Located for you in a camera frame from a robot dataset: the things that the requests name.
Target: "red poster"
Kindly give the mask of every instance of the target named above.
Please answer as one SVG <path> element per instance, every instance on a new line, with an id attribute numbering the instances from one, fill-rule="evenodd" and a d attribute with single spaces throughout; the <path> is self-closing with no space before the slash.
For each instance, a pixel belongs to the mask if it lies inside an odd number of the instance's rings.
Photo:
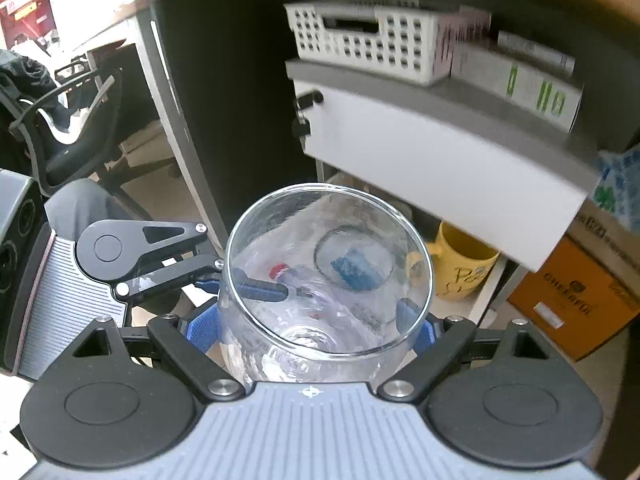
<path id="1" fill-rule="evenodd" d="M 35 40 L 47 50 L 57 35 L 49 0 L 0 0 L 0 23 L 7 48 Z"/>

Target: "white cabinet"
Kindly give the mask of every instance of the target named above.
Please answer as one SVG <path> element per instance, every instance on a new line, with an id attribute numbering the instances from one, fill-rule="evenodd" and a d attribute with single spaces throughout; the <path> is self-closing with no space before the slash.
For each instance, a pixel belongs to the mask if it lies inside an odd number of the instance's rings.
<path id="1" fill-rule="evenodd" d="M 595 150 L 460 82 L 419 88 L 315 63 L 287 63 L 304 110 L 305 153 L 469 232 L 531 270 L 548 257 L 598 173 Z"/>

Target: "clear drinking glass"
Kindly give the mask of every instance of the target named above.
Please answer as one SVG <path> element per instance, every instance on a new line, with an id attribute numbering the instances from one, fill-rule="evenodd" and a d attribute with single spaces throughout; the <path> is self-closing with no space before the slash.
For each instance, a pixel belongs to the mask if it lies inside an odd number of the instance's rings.
<path id="1" fill-rule="evenodd" d="M 409 278 L 409 254 L 426 262 L 420 280 Z M 433 289 L 409 221 L 377 197 L 331 184 L 286 187 L 252 205 L 229 237 L 222 275 L 222 352 L 247 385 L 377 387 L 415 343 Z M 247 279 L 285 285 L 287 299 L 243 298 Z M 396 318 L 399 303 L 412 308 Z"/>

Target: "desk leg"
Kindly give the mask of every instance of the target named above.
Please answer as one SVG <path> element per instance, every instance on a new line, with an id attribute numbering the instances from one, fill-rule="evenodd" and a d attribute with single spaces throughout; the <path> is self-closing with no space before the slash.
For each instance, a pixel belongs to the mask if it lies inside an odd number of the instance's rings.
<path id="1" fill-rule="evenodd" d="M 202 219 L 209 228 L 209 238 L 217 249 L 223 248 L 228 239 L 228 232 L 209 190 L 189 128 L 175 97 L 174 87 L 162 57 L 162 46 L 154 27 L 155 23 L 149 9 L 139 11 L 131 19 L 130 31 L 135 35 L 140 64 L 182 176 Z"/>

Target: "yellow mug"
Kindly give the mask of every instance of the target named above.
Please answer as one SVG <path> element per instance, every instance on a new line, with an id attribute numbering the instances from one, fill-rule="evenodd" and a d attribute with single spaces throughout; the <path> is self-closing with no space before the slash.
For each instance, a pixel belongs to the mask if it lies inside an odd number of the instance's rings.
<path id="1" fill-rule="evenodd" d="M 472 236 L 441 222 L 434 243 L 427 243 L 432 257 L 436 280 L 436 295 L 447 301 L 457 301 L 482 283 L 499 252 Z M 419 253 L 409 253 L 406 272 L 412 285 L 420 285 L 427 278 Z"/>

